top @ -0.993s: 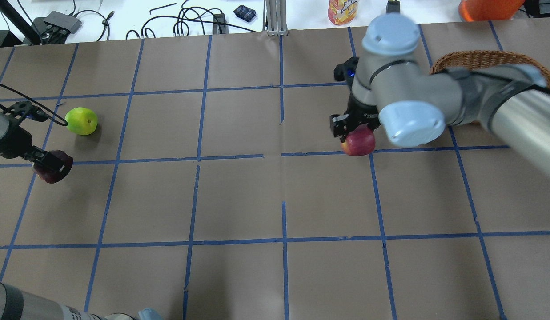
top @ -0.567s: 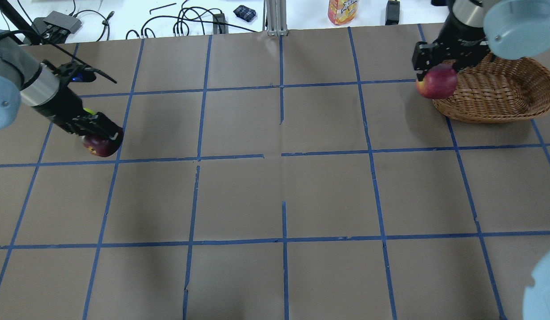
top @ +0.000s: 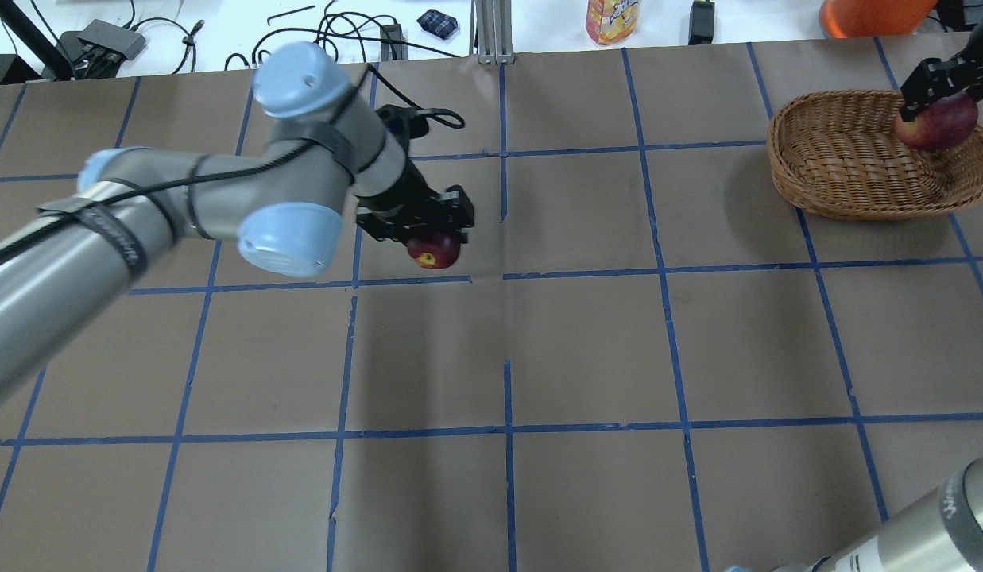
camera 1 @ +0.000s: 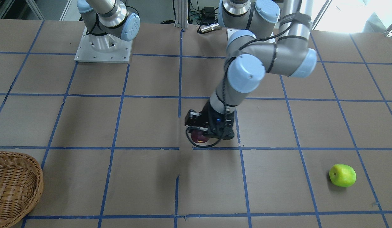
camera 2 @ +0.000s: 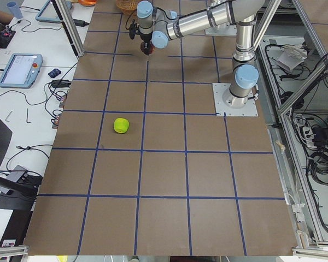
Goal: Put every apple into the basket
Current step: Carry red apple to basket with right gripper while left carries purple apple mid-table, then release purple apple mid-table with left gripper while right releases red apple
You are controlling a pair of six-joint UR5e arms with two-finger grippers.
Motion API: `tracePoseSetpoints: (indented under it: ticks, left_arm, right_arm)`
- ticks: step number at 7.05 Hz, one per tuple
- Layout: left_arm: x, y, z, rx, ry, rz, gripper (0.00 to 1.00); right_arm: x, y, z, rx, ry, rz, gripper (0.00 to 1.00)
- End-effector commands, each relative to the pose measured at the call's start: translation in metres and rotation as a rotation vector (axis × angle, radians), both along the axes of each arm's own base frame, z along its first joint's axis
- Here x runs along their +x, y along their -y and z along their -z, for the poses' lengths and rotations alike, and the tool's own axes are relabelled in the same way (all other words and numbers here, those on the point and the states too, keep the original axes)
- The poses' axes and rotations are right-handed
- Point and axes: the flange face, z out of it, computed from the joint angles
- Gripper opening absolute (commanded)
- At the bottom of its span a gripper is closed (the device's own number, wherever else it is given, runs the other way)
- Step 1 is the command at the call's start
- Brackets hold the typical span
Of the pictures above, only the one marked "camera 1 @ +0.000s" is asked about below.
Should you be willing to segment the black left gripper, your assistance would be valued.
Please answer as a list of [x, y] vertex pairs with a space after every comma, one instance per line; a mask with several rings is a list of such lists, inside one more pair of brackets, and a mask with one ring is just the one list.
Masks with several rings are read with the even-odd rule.
[[193, 127], [190, 131], [192, 136], [196, 136], [193, 132], [198, 130], [202, 136], [207, 138], [230, 140], [235, 136], [234, 121], [233, 112], [226, 114], [217, 112], [210, 102], [207, 102], [200, 112], [190, 109], [185, 117], [184, 125]]

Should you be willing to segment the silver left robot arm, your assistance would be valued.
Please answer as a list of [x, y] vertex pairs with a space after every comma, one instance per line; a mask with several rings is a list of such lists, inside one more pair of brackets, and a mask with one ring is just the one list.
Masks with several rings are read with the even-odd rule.
[[312, 0], [221, 0], [218, 23], [235, 29], [226, 46], [224, 76], [202, 111], [189, 110], [187, 139], [207, 148], [209, 139], [234, 138], [235, 110], [266, 73], [305, 78], [315, 69], [317, 53], [308, 47]]

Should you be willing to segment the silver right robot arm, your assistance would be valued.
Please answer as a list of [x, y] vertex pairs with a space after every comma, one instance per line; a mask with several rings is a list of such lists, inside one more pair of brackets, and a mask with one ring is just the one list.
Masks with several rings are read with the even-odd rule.
[[79, 0], [78, 11], [86, 25], [86, 35], [110, 34], [132, 41], [140, 29], [140, 17], [121, 0]]

